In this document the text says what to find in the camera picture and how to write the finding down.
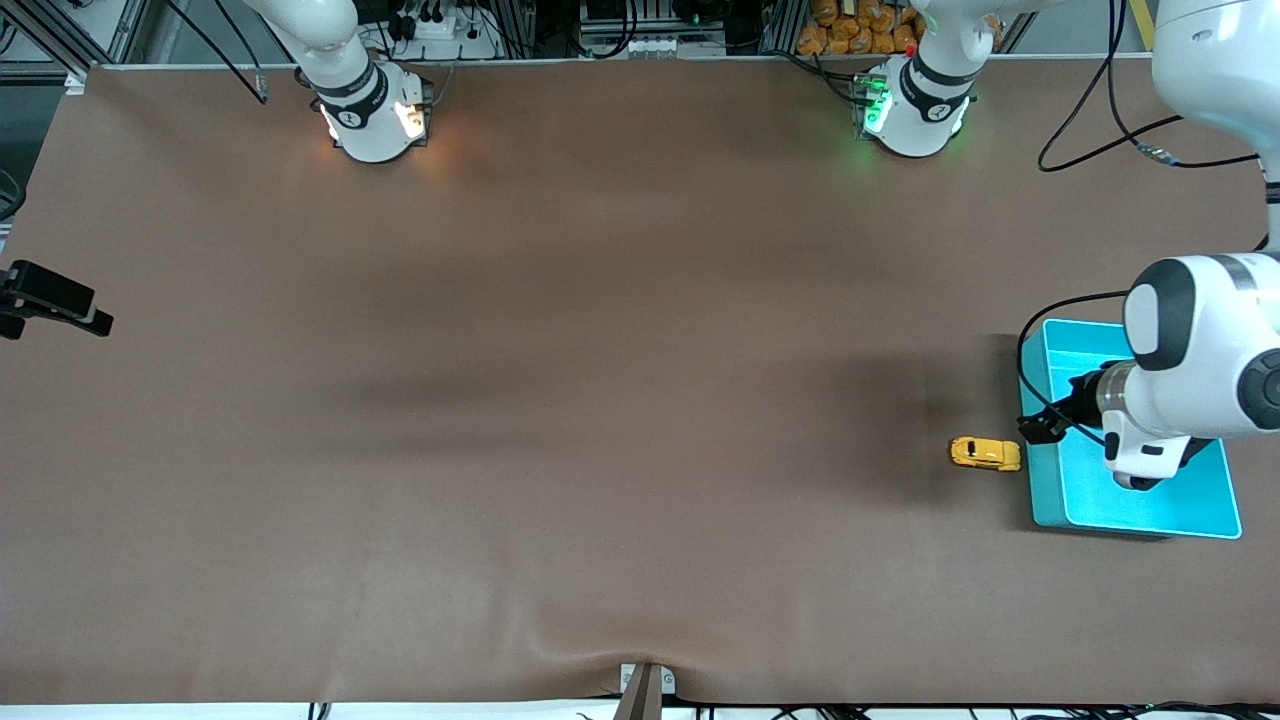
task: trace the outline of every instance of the brown fabric surface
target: brown fabric surface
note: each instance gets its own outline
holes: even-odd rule
[[[699,701],[1280,701],[1280,442],[1229,448],[1239,542],[1044,532],[1023,474],[947,462],[1014,437],[1032,311],[1263,232],[1249,165],[1038,174],[1092,68],[993,63],[916,161],[783,63],[465,68],[379,167],[287,73],[257,108],[95,72],[5,252],[118,320],[0,345],[0,702],[590,696],[644,659]],[[1112,137],[1091,106],[1057,156]]]

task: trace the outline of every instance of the black cable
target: black cable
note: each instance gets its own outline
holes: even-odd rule
[[[595,55],[590,50],[582,47],[582,45],[573,37],[573,20],[567,10],[575,6],[572,0],[564,3],[564,17],[562,18],[564,23],[564,42],[579,55],[585,55],[595,60],[608,60],[609,58],[616,58],[622,54],[623,50],[631,46],[631,41],[636,37],[636,31],[640,29],[640,9],[636,5],[636,0],[630,0],[628,6],[631,8],[631,32],[627,33],[627,15],[626,12],[622,14],[622,37],[618,38],[618,44],[613,50],[609,50],[604,55]]]
[[[1117,291],[1112,291],[1112,292],[1098,292],[1098,293],[1094,293],[1094,295],[1080,295],[1080,296],[1076,296],[1076,297],[1069,297],[1066,300],[1059,300],[1057,302],[1055,302],[1055,304],[1052,304],[1052,305],[1050,305],[1047,307],[1041,309],[1034,315],[1032,315],[1032,318],[1029,320],[1027,320],[1027,324],[1023,325],[1023,331],[1020,333],[1018,333],[1018,347],[1014,350],[1014,352],[1015,352],[1014,361],[1018,365],[1018,379],[1021,380],[1023,387],[1025,387],[1028,389],[1028,392],[1030,392],[1032,395],[1034,395],[1036,400],[1039,400],[1041,402],[1043,402],[1044,407],[1047,410],[1051,410],[1062,421],[1065,421],[1069,425],[1071,425],[1073,428],[1080,430],[1080,433],[1084,437],[1092,439],[1093,442],[1096,442],[1098,445],[1103,445],[1102,438],[1100,438],[1098,436],[1096,436],[1088,428],[1080,425],[1075,420],[1073,420],[1073,419],[1068,418],[1066,415],[1064,415],[1062,411],[1060,411],[1057,407],[1053,407],[1053,402],[1051,400],[1048,400],[1047,397],[1044,397],[1041,393],[1041,391],[1036,389],[1036,386],[1033,386],[1032,382],[1030,382],[1030,379],[1027,378],[1027,370],[1023,368],[1023,345],[1027,342],[1027,336],[1030,334],[1032,328],[1036,327],[1036,322],[1039,320],[1041,318],[1043,318],[1044,315],[1048,315],[1053,310],[1057,310],[1059,307],[1065,307],[1068,305],[1076,305],[1079,302],[1092,302],[1094,300],[1111,300],[1111,299],[1115,299],[1115,297],[1124,297],[1126,295],[1129,295],[1128,290],[1117,290]],[[1032,720],[1032,719],[1030,717],[1023,717],[1023,720]],[[1038,720],[1044,720],[1044,717],[1041,716]]]
[[[1111,12],[1115,13],[1115,6],[1112,6]],[[1115,60],[1116,49],[1119,49],[1119,46],[1120,46],[1119,40],[1115,38],[1115,37],[1112,37],[1112,29],[1108,28],[1107,29],[1107,56],[1102,60],[1102,64],[1098,65],[1097,72],[1093,73],[1093,78],[1091,78],[1089,79],[1089,85],[1084,87],[1084,92],[1080,95],[1080,99],[1075,101],[1075,108],[1071,108],[1071,113],[1066,115],[1066,119],[1062,120],[1062,124],[1060,124],[1057,127],[1057,129],[1053,131],[1053,135],[1050,136],[1048,141],[1044,142],[1044,147],[1041,149],[1039,158],[1036,159],[1036,167],[1039,168],[1039,170],[1042,173],[1056,173],[1059,170],[1065,170],[1066,168],[1070,168],[1073,165],[1078,165],[1078,164],[1083,163],[1084,160],[1089,159],[1089,158],[1096,158],[1097,155],[1101,155],[1102,152],[1105,152],[1105,150],[1103,151],[1096,151],[1094,155],[1089,155],[1088,158],[1085,158],[1085,156],[1082,155],[1082,158],[1076,158],[1075,160],[1071,160],[1070,163],[1066,163],[1066,164],[1062,164],[1062,165],[1056,165],[1056,167],[1052,167],[1052,168],[1046,168],[1044,167],[1044,158],[1048,156],[1050,150],[1053,149],[1053,145],[1056,145],[1057,141],[1059,141],[1059,138],[1062,137],[1062,135],[1066,132],[1066,128],[1071,127],[1071,123],[1075,122],[1076,115],[1079,115],[1080,110],[1084,109],[1084,104],[1089,101],[1089,96],[1093,95],[1093,90],[1098,87],[1098,82],[1102,79],[1102,74],[1110,70],[1111,61]],[[1126,140],[1128,140],[1128,137],[1121,138],[1121,142],[1124,142]]]
[[[471,10],[472,10],[472,13],[467,15],[467,20],[470,20],[471,24],[475,24],[475,20],[476,20],[475,13],[480,13],[480,18],[484,20],[485,27],[493,28],[493,31],[497,32],[499,37],[502,37],[503,40],[506,40],[508,45],[518,47],[521,58],[527,58],[529,56],[527,53],[530,50],[538,50],[536,45],[529,45],[526,42],[521,42],[518,40],[512,38],[506,32],[503,32],[503,29],[500,27],[498,27],[498,24],[495,22],[493,22],[489,18],[489,15],[484,12],[484,8],[480,8],[480,5],[477,4],[476,0],[471,0]]]
[[[253,87],[253,85],[244,78],[244,74],[241,73],[239,68],[237,68],[236,64],[227,58],[227,54],[223,53],[223,49],[215,45],[214,41],[210,40],[207,35],[205,35],[205,31],[200,29],[200,26],[192,22],[192,19],[187,17],[187,13],[183,13],[182,9],[178,8],[178,5],[173,0],[164,0],[164,1],[165,5],[169,5],[170,10],[173,10],[179,18],[182,18],[182,22],[187,23],[187,27],[193,29],[196,35],[198,35],[200,38],[205,41],[205,45],[207,45],[209,49],[212,50],[219,59],[221,59],[223,64],[227,65],[227,68],[230,69],[233,73],[236,73],[236,77],[241,81],[241,85],[243,85],[253,95],[253,99],[257,100],[260,105],[266,105],[266,97],[264,97],[262,94],[259,92],[257,88]]]
[[[833,72],[829,72],[829,70],[823,70],[820,67],[810,65],[809,63],[805,63],[803,59],[800,59],[799,55],[787,53],[786,50],[765,50],[764,53],[760,53],[760,55],[772,55],[772,56],[776,56],[776,58],[786,58],[787,60],[791,61],[792,65],[800,68],[801,70],[804,70],[804,72],[806,72],[806,73],[809,73],[812,76],[823,76],[823,74],[826,74],[827,77],[829,77],[832,79],[841,79],[841,81],[845,81],[845,82],[849,82],[849,81],[854,79],[854,76],[847,74],[847,73],[833,73]]]
[[[22,205],[27,201],[27,188],[4,168],[0,168],[0,177],[8,179],[9,184],[13,186],[13,192],[5,193],[8,202],[4,209],[0,209],[0,222],[3,222],[12,218],[18,210],[22,209]]]
[[[1071,113],[1068,114],[1066,119],[1062,120],[1062,124],[1059,126],[1059,128],[1048,138],[1048,141],[1041,149],[1039,156],[1036,159],[1036,167],[1042,173],[1056,173],[1056,172],[1061,172],[1061,170],[1065,170],[1065,169],[1069,169],[1069,168],[1074,168],[1075,165],[1079,165],[1080,163],[1092,160],[1093,158],[1097,158],[1098,155],[1102,155],[1103,152],[1108,152],[1108,151],[1111,151],[1111,150],[1114,150],[1114,149],[1116,149],[1116,147],[1119,147],[1119,146],[1121,146],[1121,145],[1124,145],[1126,142],[1129,145],[1133,145],[1134,147],[1142,149],[1143,143],[1138,142],[1138,138],[1143,133],[1147,133],[1147,132],[1151,132],[1151,131],[1153,131],[1156,128],[1161,128],[1161,127],[1165,127],[1165,126],[1180,122],[1183,119],[1181,115],[1170,115],[1167,118],[1156,120],[1153,123],[1148,123],[1148,124],[1138,128],[1137,131],[1130,131],[1128,128],[1128,126],[1125,124],[1124,118],[1120,115],[1120,109],[1119,109],[1119,105],[1116,104],[1116,95],[1115,95],[1114,65],[1115,65],[1116,53],[1120,49],[1120,40],[1124,36],[1124,19],[1125,19],[1125,17],[1128,14],[1129,3],[1128,3],[1128,0],[1119,0],[1119,3],[1120,3],[1119,17],[1117,17],[1117,13],[1116,13],[1116,5],[1115,5],[1115,3],[1114,1],[1108,3],[1110,18],[1108,18],[1108,24],[1107,24],[1107,55],[1106,55],[1106,58],[1102,60],[1102,64],[1098,65],[1097,72],[1093,73],[1093,77],[1089,79],[1089,85],[1085,86],[1084,92],[1080,95],[1080,99],[1075,102],[1075,106],[1071,109]],[[1057,143],[1059,138],[1061,138],[1062,135],[1066,132],[1066,128],[1069,128],[1071,126],[1071,123],[1075,122],[1075,118],[1080,114],[1080,110],[1084,108],[1084,104],[1093,95],[1093,91],[1097,88],[1098,82],[1101,82],[1103,73],[1107,76],[1107,104],[1108,104],[1108,108],[1111,110],[1111,118],[1115,122],[1116,127],[1120,128],[1120,132],[1123,135],[1117,140],[1115,140],[1112,142],[1108,142],[1107,145],[1103,145],[1102,147],[1091,150],[1089,152],[1085,152],[1085,154],[1083,154],[1083,155],[1080,155],[1080,156],[1078,156],[1075,159],[1068,160],[1066,163],[1061,163],[1061,164],[1057,164],[1057,165],[1046,165],[1044,164],[1044,159],[1048,156],[1048,152],[1053,149],[1053,145]],[[1174,168],[1185,168],[1185,169],[1221,168],[1224,165],[1234,165],[1236,163],[1248,163],[1248,161],[1256,160],[1256,159],[1257,159],[1257,155],[1242,155],[1239,158],[1230,158],[1230,159],[1226,159],[1226,160],[1211,160],[1208,163],[1183,163],[1181,160],[1178,160],[1175,158],[1175,159],[1172,159],[1172,161],[1165,163],[1165,164],[1167,164],[1170,167],[1174,167]]]
[[[218,12],[223,14],[223,19],[227,20],[227,24],[232,26],[232,32],[234,32],[236,37],[239,38],[241,45],[244,46],[244,51],[248,53],[248,59],[253,61],[253,68],[261,73],[262,65],[257,61],[257,54],[253,53],[253,47],[250,46],[248,40],[244,38],[244,33],[241,32],[239,26],[232,19],[232,14],[227,12],[225,6],[223,6],[223,0],[214,0],[214,5],[218,5]]]
[[[850,105],[859,104],[858,99],[855,99],[852,95],[849,95],[847,92],[841,91],[840,87],[835,83],[835,81],[831,79],[831,73],[828,73],[822,67],[822,60],[819,60],[817,55],[813,56],[813,64],[817,65],[818,72],[822,74],[823,82],[827,83],[828,90],[836,94],[836,97],[840,97],[841,100],[849,102]]]
[[[332,702],[307,703],[307,720],[328,720],[330,710],[333,710]]]
[[[773,55],[777,58],[786,58],[792,65],[803,69],[804,72],[812,76],[820,77],[823,82],[827,83],[827,88],[831,90],[837,97],[840,97],[845,102],[849,102],[851,105],[867,105],[865,100],[846,94],[840,88],[840,86],[836,85],[837,82],[852,82],[854,76],[849,73],[833,73],[823,68],[822,60],[819,60],[817,55],[813,56],[812,65],[800,59],[799,55],[794,55],[791,53],[787,53],[786,50],[768,50],[760,53],[760,55]]]
[[[1116,50],[1120,49],[1120,37],[1124,35],[1124,19],[1129,15],[1129,0],[1117,0],[1120,3],[1120,18],[1116,20],[1116,3],[1114,0],[1107,0],[1107,10],[1110,17],[1107,20],[1107,105],[1111,108],[1111,119],[1115,120],[1116,127],[1124,133],[1124,137],[1138,147],[1138,140],[1133,137],[1129,128],[1125,127],[1124,119],[1120,117],[1120,106],[1116,104],[1116,73],[1115,73],[1115,59]]]
[[[275,45],[275,49],[280,51],[280,55],[284,55],[285,61],[296,63],[297,60],[293,59],[293,54],[289,53],[289,49],[285,47],[283,42],[280,42],[279,36],[276,36],[275,29],[273,29],[271,26],[268,24],[266,18],[264,18],[261,13],[253,13],[253,14],[257,15],[259,24],[261,24],[262,29],[266,31],[266,36],[271,38],[271,42]]]
[[[470,20],[470,23],[471,23],[471,26],[472,26],[472,27],[474,27],[474,26],[476,26],[476,24],[481,24],[481,23],[476,23],[476,18],[475,18],[475,13],[476,13],[476,6],[475,6],[475,5],[471,5],[471,14],[470,14],[470,15],[467,15],[467,19]],[[485,22],[485,23],[483,23],[483,24],[481,24],[481,27],[484,27],[484,35],[485,35],[485,37],[488,37],[488,38],[489,38],[489,42],[493,42],[493,51],[494,51],[494,56],[495,56],[495,58],[497,58],[497,56],[506,56],[506,55],[507,55],[507,50],[506,50],[506,49],[503,49],[503,50],[502,50],[502,51],[499,53],[499,50],[498,50],[498,40],[497,40],[497,38],[495,38],[495,37],[493,36],[493,28],[492,28],[492,27],[489,26],[489,23],[488,23],[488,22]],[[499,36],[502,36],[502,31],[500,31],[500,29],[498,31],[498,35],[499,35]],[[525,56],[525,49],[524,49],[524,47],[521,47],[521,49],[520,49],[520,56],[521,56],[521,58],[524,58],[524,56]]]
[[[1134,133],[1129,132],[1129,128],[1125,126],[1124,118],[1120,117],[1120,108],[1116,104],[1115,55],[1116,50],[1120,46],[1120,36],[1124,33],[1124,20],[1125,17],[1128,17],[1129,0],[1119,0],[1119,3],[1120,3],[1119,18],[1116,17],[1115,3],[1108,3],[1111,9],[1111,18],[1110,18],[1111,29],[1107,32],[1107,36],[1111,37],[1112,33],[1115,35],[1114,40],[1111,41],[1111,51],[1107,59],[1107,104],[1111,108],[1111,118],[1115,120],[1116,127],[1120,128],[1120,132],[1124,133],[1124,137],[1130,143],[1133,143],[1134,147],[1142,149],[1142,143],[1138,142],[1137,137],[1134,137]],[[1171,163],[1166,164],[1174,168],[1184,168],[1184,169],[1222,168],[1226,165],[1234,165],[1236,163],[1248,163],[1251,160],[1257,160],[1257,159],[1258,156],[1254,154],[1240,155],[1239,158],[1230,158],[1226,160],[1211,160],[1208,163],[1183,163],[1181,160],[1174,158]]]
[[[719,44],[712,45],[712,47],[723,47],[724,50],[732,50],[735,47],[746,47],[748,45],[756,45],[756,44],[759,44],[760,42],[760,37],[763,37],[763,33],[762,35],[756,35],[751,40],[744,40],[741,42],[719,42]]]
[[[1261,720],[1256,716],[1260,710],[1254,710],[1257,706],[1235,706],[1235,705],[1197,705],[1192,702],[1162,702],[1158,705],[1147,705],[1143,707],[1125,707],[1119,706],[1114,712],[1089,707],[1075,710],[1070,707],[1064,707],[1062,711],[1069,715],[1069,717],[1062,717],[1059,715],[1028,715],[1021,720],[1078,720],[1080,717],[1091,717],[1092,720],[1138,720],[1142,715],[1148,712],[1156,712],[1162,710],[1180,711],[1180,712],[1202,712],[1213,715],[1226,715],[1233,720]]]
[[[374,17],[374,14],[376,13],[376,10],[374,10],[374,3],[372,3],[372,0],[361,0],[361,3],[364,3],[365,8],[369,9],[369,15]],[[387,55],[388,60],[394,60],[394,56],[392,55],[390,41],[387,37],[387,31],[383,29],[383,22],[375,19],[374,24],[378,26],[378,35],[379,35],[379,37],[383,38],[383,55]]]
[[[813,708],[823,720],[870,720],[864,708],[852,705],[819,705]]]
[[[1238,163],[1251,163],[1257,159],[1258,155],[1254,152],[1252,155],[1240,155],[1239,158],[1230,158],[1226,160],[1211,160],[1208,163],[1183,163],[1181,160],[1178,160],[1176,163],[1172,164],[1172,167],[1194,170],[1199,168],[1221,168],[1224,165],[1235,165]]]
[[[1080,163],[1084,163],[1087,160],[1092,160],[1092,159],[1097,158],[1098,155],[1102,155],[1103,152],[1108,152],[1111,150],[1115,150],[1116,147],[1120,147],[1121,145],[1129,142],[1130,137],[1142,137],[1144,133],[1148,133],[1148,132],[1151,132],[1153,129],[1157,129],[1157,128],[1162,128],[1165,126],[1171,126],[1171,124],[1174,124],[1176,122],[1180,122],[1181,119],[1183,119],[1181,115],[1170,115],[1167,118],[1156,120],[1153,123],[1148,123],[1148,124],[1142,126],[1140,128],[1135,129],[1132,136],[1119,137],[1119,138],[1116,138],[1116,140],[1114,140],[1114,141],[1103,145],[1102,147],[1098,147],[1096,150],[1091,150],[1091,151],[1085,152],[1084,155],[1080,155],[1079,158],[1068,160],[1066,163],[1062,163],[1062,164],[1059,164],[1059,165],[1044,165],[1044,155],[1048,154],[1050,147],[1053,146],[1052,145],[1052,140],[1051,140],[1050,143],[1044,145],[1044,149],[1041,150],[1041,155],[1039,155],[1039,158],[1037,158],[1036,165],[1039,168],[1039,170],[1042,173],[1057,173],[1057,172],[1061,172],[1061,170],[1065,170],[1065,169],[1069,169],[1069,168],[1074,168],[1074,167],[1079,165]]]
[[[9,40],[4,42],[4,47],[0,47],[0,55],[8,53],[9,49],[13,47],[13,42],[18,40],[18,26],[10,24],[8,19],[0,18],[0,41],[4,41],[4,33],[9,32],[10,28],[13,29],[13,35],[10,35]]]

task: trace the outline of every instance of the green led light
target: green led light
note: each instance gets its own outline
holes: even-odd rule
[[[877,99],[876,102],[867,109],[863,128],[870,133],[878,133],[884,129],[884,119],[888,118],[888,111],[892,106],[893,94],[886,90],[881,94],[879,99]]]
[[[854,82],[867,87],[874,87],[877,90],[884,90],[888,82],[883,77],[878,76],[858,76]]]

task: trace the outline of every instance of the yellow toy car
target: yellow toy car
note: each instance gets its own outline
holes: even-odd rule
[[[951,461],[961,468],[1015,473],[1023,469],[1023,450],[1009,439],[957,437],[951,441]]]

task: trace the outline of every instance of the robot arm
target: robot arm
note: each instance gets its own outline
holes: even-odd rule
[[[869,70],[884,76],[888,101],[864,132],[909,158],[933,155],[959,132],[969,88],[995,44],[987,15],[1044,10],[1064,0],[911,0],[928,32],[913,58]]]
[[[298,61],[329,133],[348,155],[381,163],[426,138],[422,78],[369,56],[352,0],[246,3]]]
[[[1280,232],[1280,4],[1164,0],[1152,76],[1179,114],[1257,150]],[[1160,260],[1129,291],[1124,327],[1134,360],[1073,379],[1069,397],[1020,418],[1028,442],[1061,439],[1061,418],[1101,425],[1116,482],[1148,489],[1211,438],[1280,430],[1280,254]]]
[[[1280,256],[1169,258],[1125,299],[1134,360],[1071,382],[1053,409],[1020,418],[1028,442],[1056,442],[1074,423],[1102,428],[1117,483],[1149,489],[1210,438],[1280,430]]]

